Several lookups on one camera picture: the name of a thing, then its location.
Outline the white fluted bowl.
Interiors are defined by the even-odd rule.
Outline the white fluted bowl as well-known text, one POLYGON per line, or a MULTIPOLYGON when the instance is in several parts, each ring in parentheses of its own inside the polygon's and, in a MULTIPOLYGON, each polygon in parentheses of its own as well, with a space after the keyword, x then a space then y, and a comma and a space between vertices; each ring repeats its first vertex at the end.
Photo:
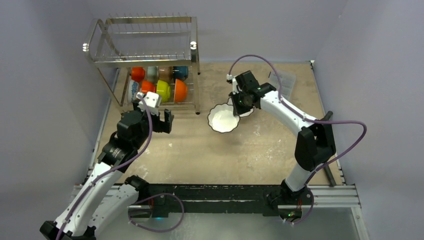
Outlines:
MULTIPOLYGON (((231 99, 230 97, 228 98, 227 104, 228 104, 228 105, 230 105, 230 106, 232 106, 232 105, 233 105, 233 101, 232 101, 232 99, 231 99)), ((248 112, 245 112, 245 113, 243 113, 243 114, 240 114, 240 115, 239 115, 239 117, 240 117, 240 118, 248 117, 248 116, 250 116, 253 112, 254 112, 254 109, 252 108, 252 109, 250 109, 248 112)))
POLYGON ((217 104, 207 115, 208 126, 221 134, 232 132, 240 122, 240 116, 234 115, 233 110, 233 106, 227 103, 217 104))

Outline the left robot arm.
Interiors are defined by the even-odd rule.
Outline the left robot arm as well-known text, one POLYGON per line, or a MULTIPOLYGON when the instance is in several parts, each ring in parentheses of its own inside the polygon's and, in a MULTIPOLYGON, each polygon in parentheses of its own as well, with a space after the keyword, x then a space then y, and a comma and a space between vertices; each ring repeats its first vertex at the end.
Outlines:
POLYGON ((134 101, 133 110, 121 115, 116 131, 103 147, 81 190, 60 216, 42 224, 41 234, 48 240, 95 240, 130 204, 146 203, 149 184, 135 175, 112 197, 106 194, 147 149, 154 132, 171 132, 173 119, 168 109, 164 110, 164 120, 161 120, 156 107, 134 101))

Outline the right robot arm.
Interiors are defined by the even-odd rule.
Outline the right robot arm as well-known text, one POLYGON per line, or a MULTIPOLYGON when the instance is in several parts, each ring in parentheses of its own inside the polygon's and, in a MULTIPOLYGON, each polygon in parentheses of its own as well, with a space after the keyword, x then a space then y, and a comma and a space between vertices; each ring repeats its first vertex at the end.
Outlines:
POLYGON ((253 108, 260 109, 276 118, 296 137, 296 165, 280 184, 282 200, 288 204, 294 203, 300 198, 312 173, 336 153, 329 120, 323 118, 323 123, 310 122, 312 116, 286 101, 270 83, 259 84, 249 70, 236 76, 228 74, 226 81, 232 85, 229 97, 235 116, 253 108))

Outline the metal two-tier dish rack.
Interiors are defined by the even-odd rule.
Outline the metal two-tier dish rack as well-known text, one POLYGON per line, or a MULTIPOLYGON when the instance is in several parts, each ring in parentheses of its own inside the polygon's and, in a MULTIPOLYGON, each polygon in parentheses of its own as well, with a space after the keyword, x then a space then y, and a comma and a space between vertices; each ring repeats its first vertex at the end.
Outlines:
POLYGON ((195 16, 109 16, 95 18, 82 44, 82 51, 98 72, 103 68, 126 69, 128 87, 133 67, 188 67, 186 101, 167 102, 170 110, 201 113, 198 76, 200 70, 198 21, 195 16))

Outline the front red-orange bowl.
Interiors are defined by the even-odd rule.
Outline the front red-orange bowl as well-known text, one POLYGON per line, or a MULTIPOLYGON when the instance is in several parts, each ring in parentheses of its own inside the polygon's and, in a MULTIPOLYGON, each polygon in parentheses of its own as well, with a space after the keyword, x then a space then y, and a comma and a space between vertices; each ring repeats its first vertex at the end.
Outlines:
POLYGON ((143 80, 140 84, 140 91, 143 94, 147 94, 148 92, 156 93, 157 87, 152 82, 147 81, 147 80, 143 80))

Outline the red-orange bowl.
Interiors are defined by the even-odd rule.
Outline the red-orange bowl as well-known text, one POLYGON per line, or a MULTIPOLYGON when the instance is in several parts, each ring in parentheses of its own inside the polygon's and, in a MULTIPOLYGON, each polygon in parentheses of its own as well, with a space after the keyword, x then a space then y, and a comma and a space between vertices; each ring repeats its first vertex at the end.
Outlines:
POLYGON ((143 67, 132 67, 130 75, 133 81, 140 83, 145 79, 146 71, 143 67))
POLYGON ((140 91, 143 94, 147 94, 148 92, 156 93, 157 87, 152 82, 147 81, 147 80, 143 80, 140 84, 140 91))

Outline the lime green bowl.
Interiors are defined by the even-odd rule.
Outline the lime green bowl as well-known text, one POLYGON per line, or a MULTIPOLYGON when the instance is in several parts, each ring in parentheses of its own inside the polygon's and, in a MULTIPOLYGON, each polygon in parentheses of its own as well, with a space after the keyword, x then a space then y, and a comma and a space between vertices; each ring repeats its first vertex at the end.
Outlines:
POLYGON ((161 96, 162 102, 168 102, 171 97, 171 87, 163 80, 158 80, 156 84, 156 93, 161 96))

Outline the white blue floral bowl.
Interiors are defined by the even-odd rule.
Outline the white blue floral bowl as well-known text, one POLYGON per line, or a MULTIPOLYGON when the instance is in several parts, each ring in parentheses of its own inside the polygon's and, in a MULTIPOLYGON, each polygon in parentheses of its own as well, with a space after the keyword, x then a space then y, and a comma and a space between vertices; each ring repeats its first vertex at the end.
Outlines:
POLYGON ((127 102, 130 104, 137 98, 137 93, 140 91, 140 83, 132 79, 129 80, 127 86, 127 102))

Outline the front orange bowl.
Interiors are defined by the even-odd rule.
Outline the front orange bowl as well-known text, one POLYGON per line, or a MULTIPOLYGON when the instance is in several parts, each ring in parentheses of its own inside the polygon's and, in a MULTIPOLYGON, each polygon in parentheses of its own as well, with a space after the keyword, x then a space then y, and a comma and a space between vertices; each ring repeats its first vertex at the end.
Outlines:
POLYGON ((182 103, 188 95, 188 86, 180 79, 175 80, 174 102, 182 103))

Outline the pale green bowl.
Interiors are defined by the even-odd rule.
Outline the pale green bowl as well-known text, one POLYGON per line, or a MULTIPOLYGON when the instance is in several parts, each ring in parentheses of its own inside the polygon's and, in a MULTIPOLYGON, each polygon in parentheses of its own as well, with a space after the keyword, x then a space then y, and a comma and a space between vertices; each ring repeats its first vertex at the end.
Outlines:
POLYGON ((152 84, 156 84, 159 80, 158 68, 156 66, 147 67, 145 79, 152 84))

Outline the rear red-orange bowl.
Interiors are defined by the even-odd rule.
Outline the rear red-orange bowl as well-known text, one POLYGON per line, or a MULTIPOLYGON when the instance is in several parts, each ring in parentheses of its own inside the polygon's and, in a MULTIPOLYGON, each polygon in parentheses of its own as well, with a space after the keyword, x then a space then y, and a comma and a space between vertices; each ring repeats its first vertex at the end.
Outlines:
POLYGON ((145 79, 146 71, 143 67, 132 67, 130 75, 133 81, 140 83, 145 79))

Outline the brown speckled bowl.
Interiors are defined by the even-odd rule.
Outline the brown speckled bowl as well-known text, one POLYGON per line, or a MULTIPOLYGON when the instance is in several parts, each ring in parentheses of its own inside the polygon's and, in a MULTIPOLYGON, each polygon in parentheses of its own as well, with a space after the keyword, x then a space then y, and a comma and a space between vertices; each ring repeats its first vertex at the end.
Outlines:
POLYGON ((173 67, 172 66, 159 66, 158 70, 158 79, 167 83, 173 81, 173 67))

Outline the clear plastic organizer box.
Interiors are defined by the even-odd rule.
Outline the clear plastic organizer box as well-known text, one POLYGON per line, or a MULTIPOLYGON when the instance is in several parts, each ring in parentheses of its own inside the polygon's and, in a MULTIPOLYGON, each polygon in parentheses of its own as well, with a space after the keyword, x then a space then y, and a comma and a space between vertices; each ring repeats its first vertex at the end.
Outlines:
POLYGON ((282 96, 288 101, 290 100, 294 90, 296 79, 295 74, 281 70, 278 70, 277 74, 275 74, 274 71, 270 71, 268 74, 268 82, 277 90, 281 84, 282 96))

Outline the teal blue bowl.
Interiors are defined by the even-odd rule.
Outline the teal blue bowl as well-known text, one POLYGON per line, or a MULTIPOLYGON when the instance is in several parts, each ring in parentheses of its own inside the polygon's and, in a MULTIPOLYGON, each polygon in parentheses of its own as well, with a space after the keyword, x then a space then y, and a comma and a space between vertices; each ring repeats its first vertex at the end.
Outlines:
POLYGON ((173 66, 172 76, 174 78, 174 81, 181 80, 184 82, 189 76, 188 66, 173 66))

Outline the aluminium frame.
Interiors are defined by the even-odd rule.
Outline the aluminium frame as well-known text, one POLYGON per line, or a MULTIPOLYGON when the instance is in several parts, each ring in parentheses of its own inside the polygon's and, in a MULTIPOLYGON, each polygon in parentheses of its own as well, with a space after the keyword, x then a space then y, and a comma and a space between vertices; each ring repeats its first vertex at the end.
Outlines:
MULTIPOLYGON (((116 183, 106 194, 106 197, 110 198, 114 196, 119 188, 124 185, 124 183, 116 183)), ((83 185, 77 185, 74 187, 71 194, 71 201, 77 196, 78 192, 82 189, 83 185)), ((312 203, 307 205, 306 208, 311 211, 314 208, 349 208, 351 209, 354 217, 354 223, 356 226, 356 230, 360 239, 367 240, 369 235, 366 231, 365 225, 361 219, 361 204, 358 197, 357 189, 355 186, 348 185, 336 185, 336 186, 328 186, 328 185, 313 185, 306 187, 310 190, 312 194, 312 203)), ((139 209, 146 210, 141 205, 134 206, 130 204, 125 209, 139 209)), ((300 210, 302 216, 300 218, 291 218, 291 217, 281 217, 284 222, 290 225, 296 225, 300 221, 304 220, 307 217, 307 214, 300 210)))

